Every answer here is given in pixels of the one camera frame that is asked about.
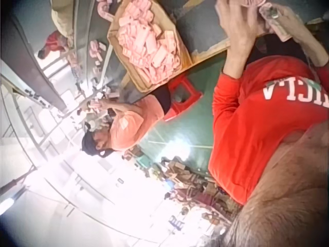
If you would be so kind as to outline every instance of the red long-sleeve shirt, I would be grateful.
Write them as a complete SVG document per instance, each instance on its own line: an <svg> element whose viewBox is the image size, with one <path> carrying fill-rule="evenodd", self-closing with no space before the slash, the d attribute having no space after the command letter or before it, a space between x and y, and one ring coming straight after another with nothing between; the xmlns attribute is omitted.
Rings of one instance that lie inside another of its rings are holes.
<svg viewBox="0 0 329 247"><path fill-rule="evenodd" d="M209 171L239 203L246 203L284 137L328 119L329 64L316 72L322 87L301 60L271 56L251 63L240 79L220 75Z"/></svg>
<svg viewBox="0 0 329 247"><path fill-rule="evenodd" d="M58 42L60 36L62 34L59 31L54 31L52 34L50 34L46 40L46 46L49 47L51 51L64 51L64 47L61 46Z"/></svg>

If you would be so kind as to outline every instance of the red plastic stool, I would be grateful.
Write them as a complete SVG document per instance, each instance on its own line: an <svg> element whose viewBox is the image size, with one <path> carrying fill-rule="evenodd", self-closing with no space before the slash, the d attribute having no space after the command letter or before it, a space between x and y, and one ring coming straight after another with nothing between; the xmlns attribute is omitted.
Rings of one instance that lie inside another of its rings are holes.
<svg viewBox="0 0 329 247"><path fill-rule="evenodd" d="M173 94L179 85L183 86L189 92L190 97L182 103L172 101L168 113L163 118L164 121L169 121L177 117L202 97L202 93L192 86L185 74L177 76L168 83L170 93Z"/></svg>

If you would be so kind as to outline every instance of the woman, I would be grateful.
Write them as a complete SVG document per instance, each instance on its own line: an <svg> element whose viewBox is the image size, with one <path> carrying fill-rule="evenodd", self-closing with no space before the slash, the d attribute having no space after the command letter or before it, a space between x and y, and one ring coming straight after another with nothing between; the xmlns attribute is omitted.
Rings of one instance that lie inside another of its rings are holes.
<svg viewBox="0 0 329 247"><path fill-rule="evenodd" d="M171 96L165 84L134 104L99 100L95 107L116 112L108 128L87 131L82 139L82 151L88 155L106 157L113 151L124 151L136 145L145 134L168 113Z"/></svg>
<svg viewBox="0 0 329 247"><path fill-rule="evenodd" d="M254 46L257 8L235 3L216 4L231 46L214 90L209 170L224 190L245 204L261 177L304 132L328 119L329 56L291 9L275 4L279 12L272 17L293 39L282 43L268 34L260 52Z"/></svg>

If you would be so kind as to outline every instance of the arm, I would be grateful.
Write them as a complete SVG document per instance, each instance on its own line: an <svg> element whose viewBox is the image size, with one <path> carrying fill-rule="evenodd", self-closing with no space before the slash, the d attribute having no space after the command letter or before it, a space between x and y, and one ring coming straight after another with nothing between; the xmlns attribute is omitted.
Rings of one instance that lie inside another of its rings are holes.
<svg viewBox="0 0 329 247"><path fill-rule="evenodd" d="M254 45L257 31L257 8L248 8L244 19L242 8L234 1L218 0L215 5L220 24L230 39L230 48L214 90L212 111L214 116L214 135L221 138L234 111L238 108L242 76L246 61Z"/></svg>
<svg viewBox="0 0 329 247"><path fill-rule="evenodd" d="M224 132L231 116L239 106L240 81L238 78L241 76L244 66L244 60L234 57L228 51L223 73L221 73L214 90L212 103L213 128L220 130L221 133Z"/></svg>
<svg viewBox="0 0 329 247"><path fill-rule="evenodd" d="M302 48L315 66L321 85L329 92L329 55L324 47L312 36L302 41Z"/></svg>
<svg viewBox="0 0 329 247"><path fill-rule="evenodd" d="M329 55L324 47L318 42L311 32L305 27L292 9L279 4L273 4L279 11L277 21L291 34L294 40L302 46L309 56L319 76L322 86L329 90Z"/></svg>
<svg viewBox="0 0 329 247"><path fill-rule="evenodd" d="M103 110L112 108L114 111L116 110L120 112L132 111L139 115L142 115L142 108L134 104L116 103L108 99L101 99L99 100L99 103L100 103L100 108Z"/></svg>

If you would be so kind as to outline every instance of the banknote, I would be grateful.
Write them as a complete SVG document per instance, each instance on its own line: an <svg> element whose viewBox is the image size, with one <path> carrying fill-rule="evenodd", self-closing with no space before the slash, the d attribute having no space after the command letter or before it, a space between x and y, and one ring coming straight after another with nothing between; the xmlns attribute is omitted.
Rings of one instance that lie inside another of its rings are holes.
<svg viewBox="0 0 329 247"><path fill-rule="evenodd" d="M259 8L259 13L271 26L282 42L292 38L292 36L273 18L278 14L278 10L271 3L265 3Z"/></svg>

